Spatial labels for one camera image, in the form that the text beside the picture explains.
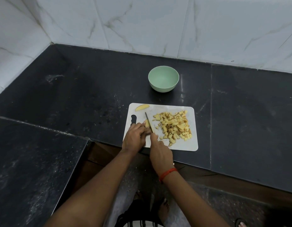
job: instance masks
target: white cutting board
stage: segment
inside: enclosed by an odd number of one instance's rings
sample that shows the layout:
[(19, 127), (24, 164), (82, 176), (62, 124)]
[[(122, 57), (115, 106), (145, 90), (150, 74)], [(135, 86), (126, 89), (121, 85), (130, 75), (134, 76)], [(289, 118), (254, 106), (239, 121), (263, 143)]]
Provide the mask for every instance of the white cutting board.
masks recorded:
[[(146, 120), (145, 112), (148, 115), (149, 122), (151, 123), (152, 130), (154, 133), (160, 136), (164, 136), (162, 132), (162, 128), (159, 126), (159, 129), (156, 129), (155, 127), (159, 124), (159, 121), (152, 121), (153, 115), (159, 114), (161, 112), (171, 112), (172, 114), (179, 112), (179, 111), (184, 111), (187, 110), (186, 118), (188, 119), (189, 125), (190, 125), (190, 131), (192, 134), (192, 138), (184, 141), (183, 139), (178, 139), (176, 140), (176, 143), (170, 146), (169, 148), (171, 150), (187, 150), (187, 151), (196, 151), (199, 146), (197, 144), (197, 128), (195, 125), (195, 117), (194, 117), (194, 109), (192, 107), (179, 107), (179, 106), (168, 106), (168, 105), (155, 105), (155, 104), (149, 104), (149, 107), (143, 110), (135, 111), (135, 109), (142, 105), (143, 103), (131, 103), (128, 108), (128, 113), (127, 113), (127, 120), (126, 120), (126, 125), (125, 125), (125, 131), (124, 131), (124, 137), (131, 125), (131, 116), (135, 115), (137, 117), (137, 123), (143, 123)], [(162, 140), (165, 145), (169, 145), (169, 139), (163, 139)], [(150, 141), (150, 136), (148, 135), (146, 137), (146, 145), (145, 147), (150, 147), (151, 141)]]

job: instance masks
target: knife blade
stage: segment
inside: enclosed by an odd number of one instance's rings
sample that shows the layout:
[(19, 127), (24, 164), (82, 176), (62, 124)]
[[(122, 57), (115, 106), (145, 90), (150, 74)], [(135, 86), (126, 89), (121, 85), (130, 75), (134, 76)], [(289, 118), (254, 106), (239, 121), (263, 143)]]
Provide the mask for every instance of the knife blade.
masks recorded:
[(150, 130), (151, 130), (151, 133), (153, 133), (153, 130), (152, 130), (152, 127), (151, 127), (151, 124), (150, 124), (150, 122), (149, 122), (149, 119), (148, 119), (148, 116), (147, 116), (146, 112), (145, 112), (145, 115), (146, 115), (146, 118), (147, 118), (147, 121), (148, 121), (148, 124), (149, 124)]

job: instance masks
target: hand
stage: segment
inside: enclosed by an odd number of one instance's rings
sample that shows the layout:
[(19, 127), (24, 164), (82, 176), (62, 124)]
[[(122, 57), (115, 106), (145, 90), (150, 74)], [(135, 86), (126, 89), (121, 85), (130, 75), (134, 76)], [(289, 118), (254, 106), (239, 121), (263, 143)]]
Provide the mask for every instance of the hand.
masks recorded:
[(165, 171), (174, 168), (172, 151), (162, 141), (157, 141), (155, 133), (150, 135), (150, 160), (153, 169), (160, 177)]
[(132, 124), (126, 133), (122, 144), (122, 152), (128, 152), (135, 156), (146, 143), (146, 135), (150, 134), (150, 128), (145, 128), (144, 123)]

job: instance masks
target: orange thread bracelet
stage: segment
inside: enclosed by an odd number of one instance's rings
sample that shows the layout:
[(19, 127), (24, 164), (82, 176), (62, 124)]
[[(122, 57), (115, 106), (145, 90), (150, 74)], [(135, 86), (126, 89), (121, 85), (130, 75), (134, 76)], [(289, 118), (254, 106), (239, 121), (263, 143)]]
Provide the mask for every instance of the orange thread bracelet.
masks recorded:
[(176, 169), (176, 168), (171, 168), (171, 169), (167, 170), (166, 172), (162, 173), (162, 175), (159, 177), (159, 181), (160, 181), (160, 183), (163, 183), (163, 179), (164, 179), (168, 174), (170, 174), (170, 173), (173, 172), (173, 171), (177, 171), (177, 169)]

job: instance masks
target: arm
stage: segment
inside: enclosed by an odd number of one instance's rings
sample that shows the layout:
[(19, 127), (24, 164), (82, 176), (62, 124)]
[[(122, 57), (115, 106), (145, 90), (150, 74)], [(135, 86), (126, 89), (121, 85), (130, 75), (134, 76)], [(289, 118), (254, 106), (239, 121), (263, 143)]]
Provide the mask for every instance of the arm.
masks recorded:
[(120, 153), (87, 184), (73, 194), (47, 221), (49, 226), (101, 227), (133, 157), (145, 145), (144, 124), (132, 124)]
[[(156, 173), (161, 176), (165, 171), (174, 168), (172, 151), (162, 141), (157, 141), (156, 134), (152, 133), (150, 139), (150, 160)], [(170, 190), (192, 227), (229, 227), (178, 172), (168, 174), (163, 179), (163, 183)]]

